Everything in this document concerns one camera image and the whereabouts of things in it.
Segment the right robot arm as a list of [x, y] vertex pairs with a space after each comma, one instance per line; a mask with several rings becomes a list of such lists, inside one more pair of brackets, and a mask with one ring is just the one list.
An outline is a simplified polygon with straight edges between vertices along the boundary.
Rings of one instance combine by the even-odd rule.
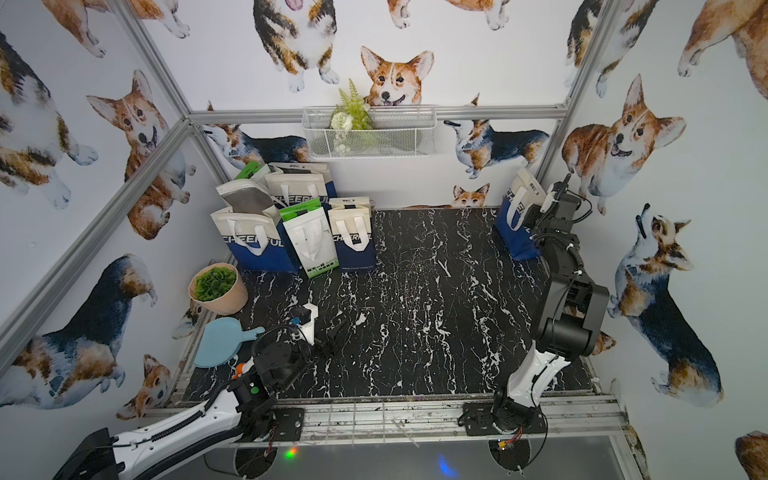
[[532, 346], [520, 367], [494, 394], [493, 425], [519, 433], [541, 413], [539, 401], [554, 377], [580, 357], [592, 354], [608, 302], [608, 289], [586, 272], [574, 224], [585, 200], [569, 190], [571, 176], [549, 188], [541, 206], [529, 208], [523, 226], [539, 252], [547, 280], [535, 311]]

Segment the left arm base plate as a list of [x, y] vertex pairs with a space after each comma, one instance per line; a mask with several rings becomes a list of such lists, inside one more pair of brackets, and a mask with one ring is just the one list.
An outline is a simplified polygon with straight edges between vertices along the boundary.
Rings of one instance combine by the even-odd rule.
[[240, 442], [298, 441], [305, 414], [303, 408], [277, 408], [247, 417]]

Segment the green white bag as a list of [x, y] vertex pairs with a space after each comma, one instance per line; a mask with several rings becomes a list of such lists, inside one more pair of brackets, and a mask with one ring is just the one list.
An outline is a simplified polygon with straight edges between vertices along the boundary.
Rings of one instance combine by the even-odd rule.
[[269, 173], [270, 169], [267, 164], [251, 161], [248, 162], [245, 167], [237, 174], [236, 180], [247, 180], [260, 174]]
[[281, 209], [279, 213], [309, 279], [339, 266], [328, 217], [319, 199]]

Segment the blue white bag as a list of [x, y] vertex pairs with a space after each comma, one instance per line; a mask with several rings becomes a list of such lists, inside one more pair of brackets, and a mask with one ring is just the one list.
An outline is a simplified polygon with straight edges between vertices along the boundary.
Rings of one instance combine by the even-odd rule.
[[270, 194], [286, 207], [318, 199], [329, 205], [337, 197], [330, 167], [326, 163], [272, 163], [263, 180]]

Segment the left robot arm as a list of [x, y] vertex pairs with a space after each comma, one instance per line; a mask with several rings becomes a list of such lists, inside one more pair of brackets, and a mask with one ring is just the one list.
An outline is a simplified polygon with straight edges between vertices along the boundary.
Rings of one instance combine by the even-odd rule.
[[88, 435], [54, 474], [56, 479], [155, 479], [208, 451], [242, 439], [270, 437], [277, 429], [279, 396], [318, 359], [338, 350], [343, 321], [308, 337], [309, 324], [287, 323], [279, 337], [253, 343], [253, 365], [221, 384], [204, 402], [154, 424], [112, 435]]

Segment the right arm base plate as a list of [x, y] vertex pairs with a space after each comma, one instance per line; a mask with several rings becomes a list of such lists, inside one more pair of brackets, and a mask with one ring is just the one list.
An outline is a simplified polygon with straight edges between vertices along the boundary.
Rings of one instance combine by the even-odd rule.
[[457, 419], [468, 436], [514, 436], [519, 430], [528, 434], [547, 431], [544, 415], [534, 407], [516, 402], [495, 406], [491, 402], [464, 403]]

